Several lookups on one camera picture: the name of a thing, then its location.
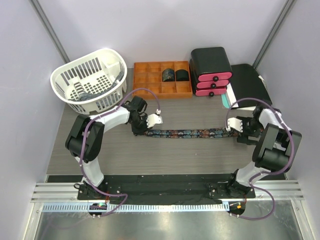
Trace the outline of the aluminium frame rail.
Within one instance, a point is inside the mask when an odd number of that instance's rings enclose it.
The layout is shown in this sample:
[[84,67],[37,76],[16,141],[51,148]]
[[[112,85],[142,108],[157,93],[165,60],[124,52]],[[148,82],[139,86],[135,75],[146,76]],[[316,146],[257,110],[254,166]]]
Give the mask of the aluminium frame rail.
[[74,183],[37,183],[35,185],[31,202],[69,202],[76,201],[78,189]]

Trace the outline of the orange compartment tray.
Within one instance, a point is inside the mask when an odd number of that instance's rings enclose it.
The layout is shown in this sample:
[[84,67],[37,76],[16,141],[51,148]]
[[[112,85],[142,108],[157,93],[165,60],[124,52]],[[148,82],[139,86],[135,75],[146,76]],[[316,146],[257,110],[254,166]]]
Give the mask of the orange compartment tray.
[[187,61],[135,62],[133,67],[134,96],[145,100],[188,99],[193,96]]

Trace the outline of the white teal booklet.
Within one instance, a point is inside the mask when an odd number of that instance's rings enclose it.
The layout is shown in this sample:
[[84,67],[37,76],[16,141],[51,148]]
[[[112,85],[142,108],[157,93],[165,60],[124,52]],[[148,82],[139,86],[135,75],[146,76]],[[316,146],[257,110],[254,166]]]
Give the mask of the white teal booklet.
[[231,83],[226,86],[226,93],[221,95],[221,100],[223,106],[227,109],[237,101]]

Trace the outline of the black folder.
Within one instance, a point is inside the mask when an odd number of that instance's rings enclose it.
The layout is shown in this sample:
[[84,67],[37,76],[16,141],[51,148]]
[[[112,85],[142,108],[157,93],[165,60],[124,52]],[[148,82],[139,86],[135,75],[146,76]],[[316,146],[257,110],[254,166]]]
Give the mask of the black folder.
[[229,79],[233,94],[230,104],[244,99],[255,98],[272,105],[271,98],[258,72],[249,64],[232,65],[232,76]]

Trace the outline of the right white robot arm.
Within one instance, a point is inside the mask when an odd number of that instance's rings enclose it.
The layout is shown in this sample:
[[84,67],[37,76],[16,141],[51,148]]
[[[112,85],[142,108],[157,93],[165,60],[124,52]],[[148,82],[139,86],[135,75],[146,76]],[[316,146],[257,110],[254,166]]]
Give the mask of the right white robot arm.
[[230,175],[226,193],[233,198],[246,195],[253,184],[266,176],[287,172],[302,140],[300,132],[292,130],[274,108],[257,105],[252,117],[231,117],[226,130],[237,131],[237,141],[254,145],[251,162]]

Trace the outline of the white plastic basket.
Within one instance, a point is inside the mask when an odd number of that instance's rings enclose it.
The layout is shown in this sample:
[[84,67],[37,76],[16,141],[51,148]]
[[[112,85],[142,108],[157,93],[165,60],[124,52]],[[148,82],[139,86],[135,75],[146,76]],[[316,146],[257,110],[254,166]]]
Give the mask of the white plastic basket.
[[[98,81],[106,76],[112,84],[120,71],[124,76],[119,84],[107,93],[86,101],[78,101],[79,94],[90,93]],[[128,69],[123,57],[115,50],[102,48],[66,63],[53,71],[50,84],[56,96],[78,114],[104,112],[118,104],[127,91]]]

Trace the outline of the blue patterned tie in basket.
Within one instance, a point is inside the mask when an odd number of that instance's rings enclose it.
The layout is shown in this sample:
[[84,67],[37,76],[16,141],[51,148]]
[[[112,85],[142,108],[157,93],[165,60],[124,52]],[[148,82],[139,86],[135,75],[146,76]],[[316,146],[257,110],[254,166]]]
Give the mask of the blue patterned tie in basket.
[[97,98],[108,91],[114,89],[122,80],[124,76],[124,71],[120,71],[115,80],[110,83],[108,78],[104,75],[102,77],[97,78],[97,84],[90,88],[91,92],[83,92],[79,94],[78,101],[88,101],[94,98]]

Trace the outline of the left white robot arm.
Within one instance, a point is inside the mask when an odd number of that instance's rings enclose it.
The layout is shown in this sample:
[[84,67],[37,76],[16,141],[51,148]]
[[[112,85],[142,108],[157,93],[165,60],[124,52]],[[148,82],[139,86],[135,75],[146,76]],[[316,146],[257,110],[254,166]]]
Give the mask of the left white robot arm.
[[115,106],[103,114],[86,116],[80,114],[65,141],[65,147],[79,162],[81,157],[83,140],[85,140],[84,153],[81,162],[84,181],[92,183],[89,194],[100,200],[107,192],[102,184],[104,175],[100,169],[98,155],[101,150],[104,133],[122,124],[130,124],[135,136],[143,135],[147,130],[147,118],[145,113],[147,102],[138,96],[126,101],[121,106]]

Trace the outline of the rolled black tie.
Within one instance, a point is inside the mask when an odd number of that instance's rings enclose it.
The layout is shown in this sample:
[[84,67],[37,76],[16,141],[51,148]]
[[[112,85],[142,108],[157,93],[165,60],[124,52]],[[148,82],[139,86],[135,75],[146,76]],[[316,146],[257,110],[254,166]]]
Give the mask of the rolled black tie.
[[175,72],[175,80],[177,82],[189,81],[189,72],[185,69],[178,69]]

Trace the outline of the rolled dark patterned tie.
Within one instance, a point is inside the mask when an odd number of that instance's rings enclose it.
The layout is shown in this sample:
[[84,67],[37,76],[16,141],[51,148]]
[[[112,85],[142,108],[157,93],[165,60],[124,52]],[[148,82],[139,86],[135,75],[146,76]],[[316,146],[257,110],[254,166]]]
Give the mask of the rolled dark patterned tie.
[[166,68],[162,71],[162,82],[174,82],[175,81],[175,71],[172,68]]

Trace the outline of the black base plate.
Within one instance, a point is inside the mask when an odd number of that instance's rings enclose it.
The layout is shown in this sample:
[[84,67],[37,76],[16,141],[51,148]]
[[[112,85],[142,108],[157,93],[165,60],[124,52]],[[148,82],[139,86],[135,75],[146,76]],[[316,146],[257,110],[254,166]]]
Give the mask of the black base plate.
[[94,185],[86,181],[75,185],[78,199],[107,197],[117,202],[128,195],[127,203],[184,204],[188,201],[218,199],[253,199],[255,191],[236,183],[235,174],[167,174],[167,175],[105,175]]

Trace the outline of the black pink drawer unit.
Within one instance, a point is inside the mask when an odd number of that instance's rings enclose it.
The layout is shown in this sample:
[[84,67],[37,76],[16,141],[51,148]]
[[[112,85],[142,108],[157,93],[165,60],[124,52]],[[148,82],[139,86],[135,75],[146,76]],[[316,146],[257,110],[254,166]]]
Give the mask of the black pink drawer unit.
[[193,94],[213,97],[227,92],[233,70],[223,47],[205,47],[191,51],[189,73]]

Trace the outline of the floral navy tie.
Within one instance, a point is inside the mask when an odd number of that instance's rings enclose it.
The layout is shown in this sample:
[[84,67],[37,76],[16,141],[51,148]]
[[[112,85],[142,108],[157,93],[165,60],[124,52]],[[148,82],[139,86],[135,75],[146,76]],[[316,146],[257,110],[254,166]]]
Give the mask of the floral navy tie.
[[236,130],[226,130],[225,127],[208,128],[208,129],[181,129],[181,130],[163,130],[150,129],[143,134],[153,138],[168,139],[216,139],[216,138],[236,138],[242,135]]

